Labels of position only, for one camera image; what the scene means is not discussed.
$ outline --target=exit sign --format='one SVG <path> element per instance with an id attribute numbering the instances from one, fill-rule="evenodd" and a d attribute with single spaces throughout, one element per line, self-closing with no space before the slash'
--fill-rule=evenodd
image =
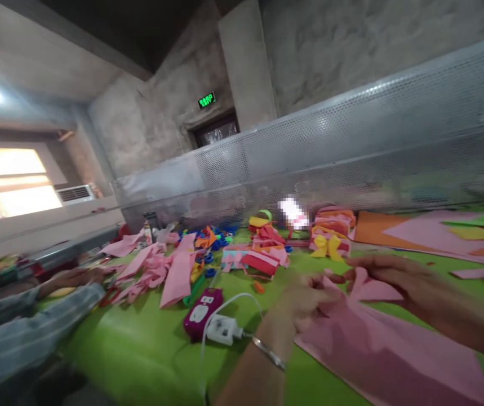
<path id="1" fill-rule="evenodd" d="M 199 99 L 198 106 L 202 110 L 204 107 L 208 107 L 210 104 L 215 103 L 214 92 L 207 94 L 202 99 Z"/>

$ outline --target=bright window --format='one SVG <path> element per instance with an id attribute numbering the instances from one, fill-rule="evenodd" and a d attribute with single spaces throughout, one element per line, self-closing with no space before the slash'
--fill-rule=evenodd
<path id="1" fill-rule="evenodd" d="M 0 218 L 61 207 L 34 149 L 0 148 Z"/>

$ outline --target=silver bracelet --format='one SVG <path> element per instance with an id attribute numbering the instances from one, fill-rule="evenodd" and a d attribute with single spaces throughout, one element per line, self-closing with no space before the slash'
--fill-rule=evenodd
<path id="1" fill-rule="evenodd" d="M 285 370 L 285 363 L 273 352 L 271 352 L 268 348 L 266 348 L 261 340 L 253 336 L 251 338 L 253 343 L 257 346 L 257 348 L 264 353 L 268 357 L 270 361 L 274 363 L 280 370 Z"/>

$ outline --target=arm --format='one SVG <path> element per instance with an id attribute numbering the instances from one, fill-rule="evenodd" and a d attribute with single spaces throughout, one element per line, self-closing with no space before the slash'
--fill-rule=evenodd
<path id="1" fill-rule="evenodd" d="M 102 299 L 105 291 L 94 283 L 28 319 L 0 326 L 0 383 L 19 371 L 36 367 L 59 341 Z"/>
<path id="2" fill-rule="evenodd" d="M 467 295 L 418 262 L 392 255 L 351 258 L 349 265 L 363 267 L 383 282 L 399 288 L 402 306 L 435 330 L 484 354 L 484 303 Z M 354 280 L 354 271 L 344 274 Z"/>
<path id="3" fill-rule="evenodd" d="M 285 364 L 291 355 L 296 333 L 310 326 L 318 305 L 340 297 L 336 291 L 314 289 L 321 278 L 322 275 L 297 279 L 268 311 L 255 333 Z M 250 342 L 215 405 L 279 406 L 283 405 L 284 393 L 285 372 Z"/>
<path id="4" fill-rule="evenodd" d="M 0 325 L 13 320 L 18 316 L 30 315 L 35 309 L 35 303 L 47 297 L 52 292 L 67 286 L 78 286 L 82 278 L 86 277 L 86 269 L 74 269 L 61 272 L 53 279 L 41 286 L 27 290 L 0 300 Z"/>

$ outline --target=green table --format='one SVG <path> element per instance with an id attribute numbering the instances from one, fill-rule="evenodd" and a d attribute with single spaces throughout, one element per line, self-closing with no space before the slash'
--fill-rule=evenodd
<path id="1" fill-rule="evenodd" d="M 434 262 L 431 268 L 454 281 L 461 289 L 484 300 L 484 281 L 458 280 L 449 271 L 481 268 L 480 264 L 457 259 L 403 251 L 403 256 Z M 132 257 L 117 259 L 129 262 Z M 309 251 L 291 254 L 291 266 L 280 268 L 272 282 L 263 285 L 263 295 L 254 293 L 252 280 L 242 271 L 222 274 L 216 287 L 222 288 L 225 300 L 240 292 L 254 294 L 263 308 L 278 298 L 289 277 L 296 272 L 318 272 L 332 268 L 343 273 L 347 266 L 327 258 L 312 258 Z M 202 405 L 200 385 L 202 376 L 208 383 L 213 399 L 229 377 L 247 341 L 232 347 L 209 343 L 206 345 L 205 364 L 201 364 L 200 345 L 189 343 L 182 321 L 188 313 L 183 304 L 160 310 L 162 287 L 144 294 L 126 308 L 109 306 L 95 310 L 77 328 L 63 348 L 64 356 L 96 386 L 102 388 L 120 405 L 168 404 Z M 372 307 L 412 323 L 425 325 L 404 309 L 388 303 Z M 236 317 L 240 326 L 256 329 L 260 316 L 249 298 L 241 298 L 222 314 Z M 484 356 L 479 356 L 484 370 Z M 330 373 L 303 350 L 295 347 L 287 368 L 286 403 L 298 405 L 308 400 L 313 405 L 369 404 L 363 397 Z"/>

